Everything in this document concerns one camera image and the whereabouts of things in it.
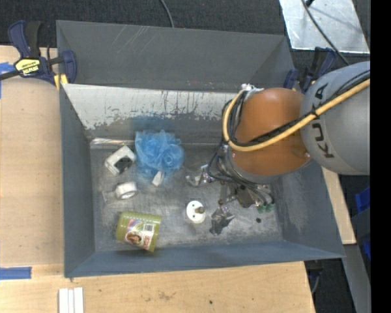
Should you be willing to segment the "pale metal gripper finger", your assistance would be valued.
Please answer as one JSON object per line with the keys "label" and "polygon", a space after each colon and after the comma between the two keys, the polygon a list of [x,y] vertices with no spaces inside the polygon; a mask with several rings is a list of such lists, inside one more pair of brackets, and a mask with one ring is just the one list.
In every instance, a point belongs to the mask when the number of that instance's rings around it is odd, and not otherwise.
{"label": "pale metal gripper finger", "polygon": [[200,187],[215,182],[215,178],[208,173],[208,165],[201,166],[198,170],[185,177],[186,182],[192,187]]}
{"label": "pale metal gripper finger", "polygon": [[228,207],[218,207],[211,215],[211,228],[209,231],[213,235],[221,234],[222,230],[227,227],[234,218],[235,215]]}

